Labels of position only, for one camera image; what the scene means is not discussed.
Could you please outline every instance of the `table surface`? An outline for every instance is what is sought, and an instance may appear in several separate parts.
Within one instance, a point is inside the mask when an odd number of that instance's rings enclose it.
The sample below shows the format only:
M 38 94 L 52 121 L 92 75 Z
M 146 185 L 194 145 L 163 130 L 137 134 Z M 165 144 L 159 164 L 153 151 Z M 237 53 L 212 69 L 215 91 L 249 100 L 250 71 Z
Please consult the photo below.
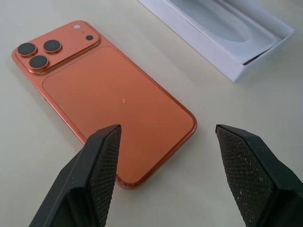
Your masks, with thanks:
M 79 19 L 198 120 L 194 136 L 145 185 L 115 187 L 107 226 L 244 227 L 226 181 L 218 123 L 259 135 L 303 181 L 303 2 L 257 2 L 297 31 L 266 64 L 233 84 L 137 0 L 1 1 L 0 225 L 28 226 L 59 171 L 82 147 L 11 52 Z

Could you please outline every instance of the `camera module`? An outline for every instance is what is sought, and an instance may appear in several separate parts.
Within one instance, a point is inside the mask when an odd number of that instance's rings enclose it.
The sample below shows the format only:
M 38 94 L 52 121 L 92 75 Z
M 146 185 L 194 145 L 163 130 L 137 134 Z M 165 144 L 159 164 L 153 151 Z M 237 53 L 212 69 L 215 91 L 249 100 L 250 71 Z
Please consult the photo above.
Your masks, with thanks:
M 44 66 L 46 66 L 48 64 L 48 59 L 45 56 L 42 55 L 37 55 L 32 57 L 29 60 L 29 65 L 30 67 L 32 67 L 33 69 L 40 69 L 43 68 Z
M 21 44 L 17 49 L 18 53 L 24 56 L 32 54 L 33 52 L 35 52 L 35 50 L 36 46 L 31 43 Z
M 92 35 L 88 35 L 85 37 L 87 40 L 92 40 L 94 37 Z
M 61 48 L 61 43 L 58 40 L 48 40 L 44 43 L 43 48 L 46 52 L 55 52 Z

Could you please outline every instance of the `black camera lens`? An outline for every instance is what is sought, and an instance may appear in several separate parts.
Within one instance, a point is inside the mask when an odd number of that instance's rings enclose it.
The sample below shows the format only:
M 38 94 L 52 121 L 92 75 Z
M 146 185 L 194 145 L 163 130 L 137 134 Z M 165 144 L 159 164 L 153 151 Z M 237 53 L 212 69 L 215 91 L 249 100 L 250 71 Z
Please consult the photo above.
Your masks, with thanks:
M 87 40 L 92 40 L 94 37 L 92 35 L 88 35 L 85 37 Z
M 46 52 L 55 52 L 61 48 L 61 43 L 58 40 L 48 40 L 44 43 L 43 48 Z
M 18 53 L 21 55 L 29 55 L 33 53 L 35 50 L 36 50 L 36 46 L 31 43 L 21 44 L 18 47 Z
M 40 68 L 44 67 L 45 65 L 47 65 L 47 63 L 48 63 L 48 59 L 42 55 L 34 56 L 29 60 L 29 65 L 33 69 L 40 69 Z

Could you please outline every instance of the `orange smartphone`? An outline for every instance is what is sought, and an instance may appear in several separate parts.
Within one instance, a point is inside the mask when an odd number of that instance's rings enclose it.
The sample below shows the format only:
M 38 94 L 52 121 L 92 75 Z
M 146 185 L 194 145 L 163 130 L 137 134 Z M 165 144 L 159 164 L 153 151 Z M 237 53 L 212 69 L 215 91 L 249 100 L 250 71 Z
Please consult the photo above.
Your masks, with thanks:
M 83 143 L 122 126 L 124 188 L 144 183 L 196 130 L 189 110 L 84 21 L 21 44 L 12 58 Z

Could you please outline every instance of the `smartphone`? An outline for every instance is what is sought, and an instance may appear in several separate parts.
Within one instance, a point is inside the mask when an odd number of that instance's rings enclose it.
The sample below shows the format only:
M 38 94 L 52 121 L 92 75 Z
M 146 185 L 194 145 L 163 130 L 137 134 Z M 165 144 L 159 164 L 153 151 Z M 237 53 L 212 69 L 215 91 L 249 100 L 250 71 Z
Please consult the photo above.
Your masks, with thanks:
M 196 130 L 189 110 L 84 21 L 21 44 L 12 58 L 83 143 L 122 126 L 124 188 L 144 183 Z

